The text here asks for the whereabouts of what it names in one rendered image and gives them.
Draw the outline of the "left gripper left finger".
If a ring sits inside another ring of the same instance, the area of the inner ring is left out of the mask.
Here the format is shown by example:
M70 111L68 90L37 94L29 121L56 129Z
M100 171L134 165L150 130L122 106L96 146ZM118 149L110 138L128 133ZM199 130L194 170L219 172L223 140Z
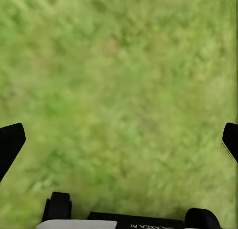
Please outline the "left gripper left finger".
M21 123L0 128L0 182L26 142Z

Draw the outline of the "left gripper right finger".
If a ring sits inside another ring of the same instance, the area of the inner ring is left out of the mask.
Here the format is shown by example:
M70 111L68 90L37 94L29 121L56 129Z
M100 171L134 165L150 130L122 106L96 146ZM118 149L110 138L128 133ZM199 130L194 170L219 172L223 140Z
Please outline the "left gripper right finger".
M238 163L238 125L226 123L222 141Z

